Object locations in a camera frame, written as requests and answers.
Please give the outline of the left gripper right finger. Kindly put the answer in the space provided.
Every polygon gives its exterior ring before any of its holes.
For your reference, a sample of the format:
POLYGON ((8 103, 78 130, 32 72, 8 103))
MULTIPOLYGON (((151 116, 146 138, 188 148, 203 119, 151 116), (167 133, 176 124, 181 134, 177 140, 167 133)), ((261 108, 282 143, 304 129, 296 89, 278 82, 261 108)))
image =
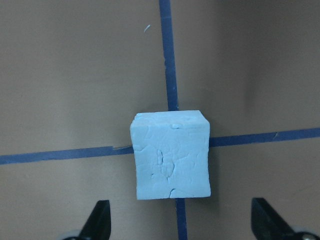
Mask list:
POLYGON ((257 240, 302 240, 305 231, 293 230, 264 199, 251 200, 251 230, 257 240))

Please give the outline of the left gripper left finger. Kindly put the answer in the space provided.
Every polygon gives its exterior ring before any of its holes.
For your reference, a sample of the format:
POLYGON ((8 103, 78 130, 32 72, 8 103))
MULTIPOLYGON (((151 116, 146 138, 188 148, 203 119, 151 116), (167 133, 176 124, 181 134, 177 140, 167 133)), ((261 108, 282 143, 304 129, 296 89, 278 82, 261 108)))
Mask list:
POLYGON ((78 235, 79 240, 109 240, 111 236, 111 209, 109 200, 97 201, 78 235))

